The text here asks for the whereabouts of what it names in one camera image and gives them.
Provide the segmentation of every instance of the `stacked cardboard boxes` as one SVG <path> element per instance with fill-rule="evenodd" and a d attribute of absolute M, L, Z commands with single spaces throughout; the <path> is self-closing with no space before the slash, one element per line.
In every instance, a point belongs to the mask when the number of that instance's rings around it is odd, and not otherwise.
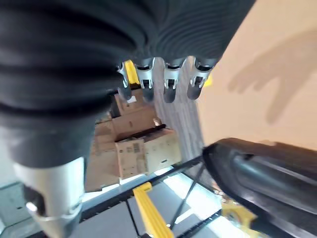
<path fill-rule="evenodd" d="M 131 138 L 137 132 L 155 127 L 160 121 L 154 107 L 143 101 L 141 89 L 132 93 L 129 102 L 115 95 L 111 113 L 96 124 L 86 191 L 98 191 L 119 183 L 120 179 L 153 173 L 181 160 L 173 130 L 163 129 L 141 138 Z"/>

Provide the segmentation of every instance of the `beige wall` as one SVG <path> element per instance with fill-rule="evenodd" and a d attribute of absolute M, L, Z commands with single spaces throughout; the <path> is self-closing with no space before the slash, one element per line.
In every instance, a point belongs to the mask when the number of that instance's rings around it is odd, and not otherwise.
<path fill-rule="evenodd" d="M 225 137 L 317 150 L 317 1 L 258 0 L 213 70 L 198 111 Z"/>

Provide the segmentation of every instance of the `yellow bar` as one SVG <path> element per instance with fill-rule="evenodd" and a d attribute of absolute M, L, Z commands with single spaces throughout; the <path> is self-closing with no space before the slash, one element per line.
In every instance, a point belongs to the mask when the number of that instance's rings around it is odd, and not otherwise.
<path fill-rule="evenodd" d="M 147 233 L 154 238 L 174 238 L 173 232 L 166 226 L 166 222 L 147 195 L 147 191 L 151 189 L 150 182 L 133 189 Z"/>
<path fill-rule="evenodd" d="M 134 64 L 131 60 L 124 62 L 125 69 L 127 70 L 128 80 L 130 84 L 140 84 L 137 71 L 135 70 Z"/>

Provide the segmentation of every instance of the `black frame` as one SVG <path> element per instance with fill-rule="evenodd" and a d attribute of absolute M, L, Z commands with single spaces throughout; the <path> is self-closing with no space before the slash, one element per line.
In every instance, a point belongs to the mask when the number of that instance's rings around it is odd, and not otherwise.
<path fill-rule="evenodd" d="M 205 165 L 203 163 L 203 158 L 201 156 L 199 156 L 199 157 L 196 157 L 196 158 L 194 158 L 194 159 L 192 159 L 190 161 L 187 161 L 187 162 L 185 162 L 185 163 L 183 163 L 181 165 L 175 165 L 174 168 L 171 169 L 170 171 L 145 181 L 145 182 L 150 182 L 152 184 L 152 186 L 155 186 L 156 184 L 159 184 L 160 182 L 162 182 L 164 179 L 166 179 L 168 177 L 171 177 L 171 176 L 173 176 L 175 174 L 182 173 L 185 170 L 188 170 L 189 168 L 191 168 L 193 166 L 196 166 L 198 164 L 201 164 L 201 167 L 200 167 L 199 171 L 197 172 L 195 178 L 193 179 L 192 185 L 189 188 L 186 197 L 182 200 L 180 206 L 178 207 L 178 209 L 177 209 L 177 211 L 176 211 L 176 213 L 175 213 L 175 215 L 174 215 L 174 217 L 173 217 L 173 219 L 172 219 L 172 221 L 170 223 L 170 229 L 171 230 L 173 229 L 173 227 L 175 225 L 176 218 L 179 216 L 184 204 L 186 203 L 186 200 L 187 200 L 188 196 L 190 195 L 190 193 L 193 190 L 194 186 L 198 183 L 198 180 L 199 180 L 199 178 L 200 178 L 200 176 L 201 176 L 201 174 L 202 174 L 202 172 L 203 172 L 203 170 L 205 168 Z M 138 185 L 132 187 L 131 189 L 129 189 L 127 191 L 124 191 L 124 192 L 122 192 L 121 194 L 119 194 L 119 195 L 117 195 L 115 197 L 112 197 L 112 198 L 110 198 L 110 199 L 108 199 L 108 200 L 106 200 L 106 201 L 104 201 L 104 202 L 92 207 L 92 208 L 89 208 L 89 209 L 83 211 L 80 223 L 83 222 L 83 221 L 86 221 L 89 218 L 94 217 L 95 215 L 97 215 L 97 214 L 99 214 L 101 212 L 104 212 L 104 211 L 112 208 L 113 206 L 115 206 L 115 205 L 117 205 L 119 203 L 125 202 L 127 204 L 127 208 L 128 208 L 128 211 L 129 211 L 129 214 L 130 214 L 134 229 L 136 231 L 136 234 L 137 234 L 138 237 L 141 237 L 143 234 L 139 234 L 139 231 L 137 229 L 135 220 L 133 218 L 133 215 L 132 215 L 132 212 L 131 212 L 131 209 L 130 209 L 130 205 L 129 205 L 128 199 L 131 198 L 132 196 L 134 196 L 133 189 L 135 189 L 136 187 L 144 184 L 145 182 L 143 182 L 141 184 L 138 184 Z M 197 232 L 199 232 L 202 228 L 204 228 L 206 225 L 210 224 L 212 221 L 214 221 L 215 219 L 220 217 L 220 215 L 221 215 L 221 210 L 217 211 L 216 213 L 212 214 L 211 216 L 209 216 L 205 220 L 200 221 L 196 225 L 192 226 L 191 228 L 189 228 L 188 230 L 183 232 L 181 235 L 179 235 L 178 238 L 190 238 L 190 237 L 192 237 Z M 44 232 L 38 232 L 36 234 L 33 234 L 33 235 L 29 236 L 29 238 L 46 238 L 46 237 L 47 236 L 44 234 Z"/>

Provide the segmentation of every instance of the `yellow part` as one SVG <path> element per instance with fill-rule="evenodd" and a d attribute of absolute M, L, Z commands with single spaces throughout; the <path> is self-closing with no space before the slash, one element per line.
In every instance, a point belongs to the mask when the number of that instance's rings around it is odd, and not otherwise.
<path fill-rule="evenodd" d="M 133 62 L 128 60 L 128 61 L 124 62 L 124 65 L 125 65 L 125 69 L 127 71 L 129 83 L 130 84 L 133 84 L 133 83 L 140 84 L 139 79 L 138 79 L 138 75 L 137 75 L 137 71 L 135 70 Z"/>
<path fill-rule="evenodd" d="M 208 79 L 206 80 L 206 82 L 204 83 L 204 88 L 208 87 L 208 86 L 212 86 L 212 74 L 210 73 L 208 76 Z"/>
<path fill-rule="evenodd" d="M 256 218 L 256 215 L 254 215 L 252 212 L 250 212 L 245 207 L 235 204 L 234 201 L 229 200 L 227 202 L 222 203 L 222 210 L 221 214 L 224 217 L 234 217 L 236 220 L 238 220 L 240 224 L 240 229 L 248 234 L 250 238 L 257 238 L 259 237 L 260 233 L 253 231 L 250 229 L 250 223 L 251 221 Z"/>
<path fill-rule="evenodd" d="M 154 238 L 174 238 L 174 234 L 166 226 L 164 219 L 147 195 L 147 191 L 151 189 L 150 182 L 133 189 L 147 233 L 153 235 Z"/>

